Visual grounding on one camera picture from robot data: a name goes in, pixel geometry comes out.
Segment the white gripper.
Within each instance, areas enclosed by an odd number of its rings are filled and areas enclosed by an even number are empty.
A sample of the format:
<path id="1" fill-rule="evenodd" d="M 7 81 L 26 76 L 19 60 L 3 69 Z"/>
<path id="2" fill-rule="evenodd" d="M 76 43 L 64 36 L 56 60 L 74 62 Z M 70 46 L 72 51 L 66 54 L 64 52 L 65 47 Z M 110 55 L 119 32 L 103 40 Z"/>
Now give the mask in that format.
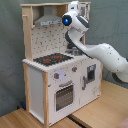
<path id="1" fill-rule="evenodd" d="M 69 11 L 75 11 L 77 14 L 80 13 L 80 4 L 78 1 L 72 1 L 69 5 L 68 5 L 68 10 Z"/>

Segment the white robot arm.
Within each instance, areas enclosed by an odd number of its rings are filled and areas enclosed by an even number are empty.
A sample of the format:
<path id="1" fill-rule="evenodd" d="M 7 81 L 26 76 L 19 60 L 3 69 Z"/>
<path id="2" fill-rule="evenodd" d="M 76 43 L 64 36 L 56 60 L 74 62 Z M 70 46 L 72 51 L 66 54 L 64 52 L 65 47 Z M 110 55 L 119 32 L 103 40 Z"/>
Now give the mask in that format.
<path id="1" fill-rule="evenodd" d="M 70 26 L 65 33 L 65 38 L 69 43 L 74 44 L 86 56 L 98 59 L 112 72 L 115 81 L 128 83 L 128 59 L 122 57 L 107 43 L 87 48 L 80 42 L 80 38 L 89 29 L 89 22 L 80 14 L 78 1 L 72 1 L 68 5 L 68 11 L 63 15 L 62 23 L 65 26 Z"/>

